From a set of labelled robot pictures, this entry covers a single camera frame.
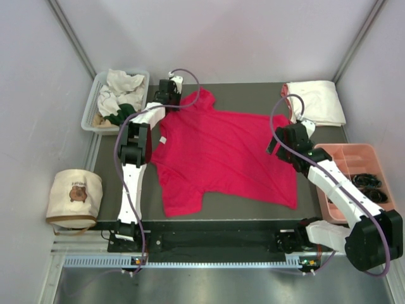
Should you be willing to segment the red t-shirt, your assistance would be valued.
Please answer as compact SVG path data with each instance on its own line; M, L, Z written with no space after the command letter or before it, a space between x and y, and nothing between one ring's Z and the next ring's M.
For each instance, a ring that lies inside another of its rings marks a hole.
M181 103L192 105L160 122L151 157L167 217L200 212L205 193L297 208L296 171L266 151L271 131L288 125L285 116L216 110L205 89Z

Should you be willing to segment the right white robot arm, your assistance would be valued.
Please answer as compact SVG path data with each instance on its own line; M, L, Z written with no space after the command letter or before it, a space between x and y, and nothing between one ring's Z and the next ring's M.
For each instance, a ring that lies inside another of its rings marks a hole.
M296 245L311 250L321 244L344 252L357 270L371 276L371 269L383 266L386 276L390 264L403 255L403 219L396 210L384 210L366 197L338 168L333 158L315 147L310 139L314 123L304 120L285 127L271 127L267 148L283 162L303 174L345 216L346 228L325 220L314 220L295 235Z

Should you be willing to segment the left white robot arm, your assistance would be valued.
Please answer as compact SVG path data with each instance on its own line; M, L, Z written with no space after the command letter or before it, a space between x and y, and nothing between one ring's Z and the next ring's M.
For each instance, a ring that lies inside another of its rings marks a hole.
M152 154L151 130L169 110L166 105L178 106L182 94L183 78L170 76L159 82L154 99L146 107L131 116L126 126L121 126L116 155L121 163L123 194L115 227L115 238L130 251L137 251L143 245L143 235L138 224L142 218L140 197L142 180Z

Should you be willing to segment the folded cream t-shirt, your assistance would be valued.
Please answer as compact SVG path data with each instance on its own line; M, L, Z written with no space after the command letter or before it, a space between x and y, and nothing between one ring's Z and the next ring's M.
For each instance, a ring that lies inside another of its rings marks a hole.
M316 126L341 127L346 124L346 118L340 103L336 86L327 80L305 82L288 82L289 94L299 95L302 104L295 97L289 97L295 119L306 118L312 120Z

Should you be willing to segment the dark green shirt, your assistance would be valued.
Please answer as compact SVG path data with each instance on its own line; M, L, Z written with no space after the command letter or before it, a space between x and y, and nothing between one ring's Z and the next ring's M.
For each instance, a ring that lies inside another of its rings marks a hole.
M127 117L136 112L137 110L131 104L123 103L118 105L116 114L109 114L104 117L104 119L109 121L112 125L120 126L127 119Z

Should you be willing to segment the folded pink t-shirt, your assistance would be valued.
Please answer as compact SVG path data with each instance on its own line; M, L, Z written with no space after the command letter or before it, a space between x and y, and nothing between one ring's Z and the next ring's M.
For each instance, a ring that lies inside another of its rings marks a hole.
M286 95L289 94L289 88L287 83L284 83L280 92L281 97L285 97ZM289 98L285 99L285 103L287 105L288 111L289 111L289 121L291 124L294 124L296 122L295 116L294 116L294 110L291 104L291 101Z

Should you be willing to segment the cream crumpled shirt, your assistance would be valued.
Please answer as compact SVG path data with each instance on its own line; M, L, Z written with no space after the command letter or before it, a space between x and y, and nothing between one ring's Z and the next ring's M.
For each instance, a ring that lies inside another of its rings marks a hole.
M129 75L121 70L109 69L106 81L109 89L117 96L131 93L143 95L146 76L141 74Z

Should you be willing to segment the white printed crumpled shirt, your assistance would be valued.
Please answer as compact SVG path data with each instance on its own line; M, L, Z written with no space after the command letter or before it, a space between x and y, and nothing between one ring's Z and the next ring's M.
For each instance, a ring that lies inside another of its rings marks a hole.
M103 85L99 91L99 96L97 98L97 107L99 113L103 117L106 117L107 115L112 113L116 114L118 105L123 103L131 104L138 112L142 108L144 94L138 95L136 93L131 93L117 96L109 89L108 86Z

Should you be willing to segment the white plastic laundry basket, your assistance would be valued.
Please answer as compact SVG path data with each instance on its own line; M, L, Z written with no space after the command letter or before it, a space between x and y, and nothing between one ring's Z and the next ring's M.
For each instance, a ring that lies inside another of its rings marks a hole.
M126 72L129 75L141 74L141 75L146 76L145 94L144 94L144 98L143 98L142 108L140 110L144 109L144 107L146 105L147 90L149 87L149 80L150 80L149 72L147 72L145 70L140 70L138 68L132 68L132 69L129 69L124 72ZM108 71L105 71L105 72L101 72L96 75L93 85L90 90L90 94L89 94L89 97L87 100L87 104L85 106L85 110L84 110L84 114L83 114L82 122L81 122L81 126L84 130L95 132L95 133L103 135L103 136L111 136L111 135L116 135L118 133L118 129L97 129L97 128L92 127L92 120L94 118L94 115L96 113L99 113L99 110L97 107L97 98L99 96L99 91L102 88L102 86L108 86L107 81L106 81L107 73L108 73Z

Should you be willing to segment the pink divided plastic tray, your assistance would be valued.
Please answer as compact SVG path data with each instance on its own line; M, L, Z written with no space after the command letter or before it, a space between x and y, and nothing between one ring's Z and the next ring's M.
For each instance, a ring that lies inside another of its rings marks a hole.
M385 180L382 168L378 161L375 150L369 144L317 144L317 148L323 148L335 161L339 170L349 179L355 174L373 174L382 181L381 190L388 196L388 202L377 203L384 210L396 208L391 196L389 186ZM318 200L322 218L333 224L346 224L342 212L327 198L326 194L317 189Z

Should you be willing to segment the tan shirt in basket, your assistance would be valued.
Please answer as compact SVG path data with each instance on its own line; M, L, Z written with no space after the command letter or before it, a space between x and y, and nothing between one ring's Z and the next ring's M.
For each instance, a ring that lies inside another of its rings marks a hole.
M118 129L117 125L112 124L109 120L102 117L99 113L94 115L92 127L97 129Z

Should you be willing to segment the dark rolled item back-right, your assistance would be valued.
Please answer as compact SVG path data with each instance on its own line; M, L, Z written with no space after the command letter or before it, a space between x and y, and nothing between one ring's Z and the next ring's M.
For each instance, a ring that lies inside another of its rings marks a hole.
M371 188L378 188L382 186L382 181L377 178L376 175L373 174L355 174L351 177L352 183L356 187L371 187Z

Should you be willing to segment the dark rolled item front-right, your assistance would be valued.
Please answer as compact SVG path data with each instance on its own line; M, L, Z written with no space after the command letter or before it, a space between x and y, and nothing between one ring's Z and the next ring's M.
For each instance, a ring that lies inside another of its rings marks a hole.
M374 203L386 203L388 202L388 196L377 188L365 187L363 194Z

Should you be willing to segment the cream fabric bear bag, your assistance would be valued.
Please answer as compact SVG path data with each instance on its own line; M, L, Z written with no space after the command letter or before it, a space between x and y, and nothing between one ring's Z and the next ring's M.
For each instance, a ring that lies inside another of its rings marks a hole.
M103 197L102 178L88 170L68 169L55 175L49 193L46 223L54 235L57 227L75 229L80 236L97 224Z

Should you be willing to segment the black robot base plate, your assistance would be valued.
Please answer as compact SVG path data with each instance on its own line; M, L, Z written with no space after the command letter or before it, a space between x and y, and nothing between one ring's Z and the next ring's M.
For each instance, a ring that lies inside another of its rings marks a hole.
M283 262L295 252L316 254L315 245L299 244L294 234L298 220L162 220L145 221L136 241L115 238L116 224L107 251L146 252L150 262Z

